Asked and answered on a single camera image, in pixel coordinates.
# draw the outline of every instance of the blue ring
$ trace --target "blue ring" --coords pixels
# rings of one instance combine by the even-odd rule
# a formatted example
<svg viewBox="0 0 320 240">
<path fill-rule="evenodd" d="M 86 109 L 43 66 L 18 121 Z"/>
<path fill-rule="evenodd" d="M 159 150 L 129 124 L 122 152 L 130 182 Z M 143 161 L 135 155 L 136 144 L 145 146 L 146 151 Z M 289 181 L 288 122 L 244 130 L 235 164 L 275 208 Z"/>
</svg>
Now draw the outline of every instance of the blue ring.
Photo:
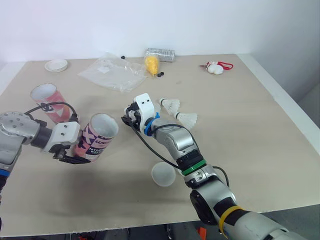
<svg viewBox="0 0 320 240">
<path fill-rule="evenodd" d="M 3 170 L 3 169 L 0 169 L 0 175 L 9 177 L 10 176 L 10 172 L 6 171 L 6 170 Z"/>
<path fill-rule="evenodd" d="M 159 119 L 159 118 L 160 118 L 160 116 L 159 116 L 159 113 L 157 112 L 156 115 L 155 115 L 155 118 L 152 119 L 152 120 L 147 124 L 147 126 L 145 127 L 145 129 L 144 129 L 144 131 L 143 131 L 145 135 L 148 136 L 147 132 L 148 132 L 149 128 L 151 127 L 152 122 L 153 122 L 154 120 L 156 120 L 156 119 Z"/>
</svg>

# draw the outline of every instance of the beige table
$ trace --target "beige table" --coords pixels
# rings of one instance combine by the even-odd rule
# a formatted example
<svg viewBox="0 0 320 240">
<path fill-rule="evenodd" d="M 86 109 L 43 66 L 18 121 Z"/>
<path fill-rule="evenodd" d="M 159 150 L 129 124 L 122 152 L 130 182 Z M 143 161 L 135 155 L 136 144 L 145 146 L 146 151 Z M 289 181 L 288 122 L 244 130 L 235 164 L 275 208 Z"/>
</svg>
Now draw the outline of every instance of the beige table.
<svg viewBox="0 0 320 240">
<path fill-rule="evenodd" d="M 222 75 L 198 67 L 208 60 L 234 64 Z M 3 190 L 2 236 L 87 232 L 197 220 L 190 188 L 177 175 L 159 187 L 151 168 L 160 160 L 120 119 L 133 98 L 174 97 L 180 110 L 198 113 L 192 129 L 201 152 L 223 167 L 240 206 L 267 212 L 320 203 L 320 157 L 271 94 L 236 55 L 184 56 L 161 63 L 161 78 L 146 79 L 130 93 L 97 86 L 77 76 L 94 60 L 70 60 L 50 73 L 44 61 L 28 62 L 0 96 L 0 112 L 35 106 L 30 91 L 54 83 L 77 111 L 83 127 L 104 112 L 116 118 L 119 134 L 96 163 L 71 165 L 38 148 L 23 146 Z M 36 118 L 52 122 L 42 112 Z M 169 158 L 154 139 L 150 145 Z"/>
</svg>

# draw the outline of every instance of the red keychain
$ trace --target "red keychain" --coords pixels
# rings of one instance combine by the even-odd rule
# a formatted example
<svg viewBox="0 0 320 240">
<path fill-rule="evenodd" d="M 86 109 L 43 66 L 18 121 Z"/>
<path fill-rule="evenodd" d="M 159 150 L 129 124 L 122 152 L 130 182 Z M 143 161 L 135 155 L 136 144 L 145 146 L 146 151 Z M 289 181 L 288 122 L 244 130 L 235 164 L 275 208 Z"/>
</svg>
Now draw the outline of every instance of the red keychain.
<svg viewBox="0 0 320 240">
<path fill-rule="evenodd" d="M 224 70 L 230 70 L 234 67 L 233 64 L 231 63 L 227 63 L 227 62 L 223 62 L 223 61 L 218 61 L 217 65 L 220 65 L 221 67 L 223 67 Z"/>
<path fill-rule="evenodd" d="M 206 65 L 200 65 L 200 67 L 205 67 L 205 69 L 211 74 L 220 75 L 224 70 L 232 69 L 234 65 L 223 61 L 208 61 Z"/>
</svg>

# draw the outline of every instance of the yellow cable tie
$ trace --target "yellow cable tie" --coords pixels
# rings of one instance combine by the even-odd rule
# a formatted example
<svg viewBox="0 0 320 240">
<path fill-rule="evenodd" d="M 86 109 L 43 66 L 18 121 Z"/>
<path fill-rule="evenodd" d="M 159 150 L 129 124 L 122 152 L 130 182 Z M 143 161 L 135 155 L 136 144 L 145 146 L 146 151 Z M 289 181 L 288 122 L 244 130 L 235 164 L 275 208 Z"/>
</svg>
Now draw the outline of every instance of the yellow cable tie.
<svg viewBox="0 0 320 240">
<path fill-rule="evenodd" d="M 238 209 L 241 209 L 243 210 L 241 207 L 239 206 L 231 206 L 229 207 L 227 210 L 224 211 L 224 213 L 221 215 L 220 217 L 220 220 L 219 220 L 219 229 L 220 229 L 220 232 L 224 235 L 224 237 L 228 238 L 226 235 L 225 235 L 225 232 L 224 232 L 224 222 L 226 220 L 226 218 L 232 213 L 234 212 L 235 210 L 238 210 Z"/>
</svg>

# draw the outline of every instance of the yellow sponge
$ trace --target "yellow sponge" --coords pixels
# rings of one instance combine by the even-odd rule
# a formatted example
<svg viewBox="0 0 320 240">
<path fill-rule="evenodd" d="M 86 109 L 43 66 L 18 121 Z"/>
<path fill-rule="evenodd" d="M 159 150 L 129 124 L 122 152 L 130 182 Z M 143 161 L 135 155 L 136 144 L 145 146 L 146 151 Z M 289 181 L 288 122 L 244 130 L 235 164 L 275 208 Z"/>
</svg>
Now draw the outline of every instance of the yellow sponge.
<svg viewBox="0 0 320 240">
<path fill-rule="evenodd" d="M 148 72 L 153 76 L 158 73 L 159 60 L 156 56 L 146 56 L 144 59 L 144 65 Z"/>
</svg>

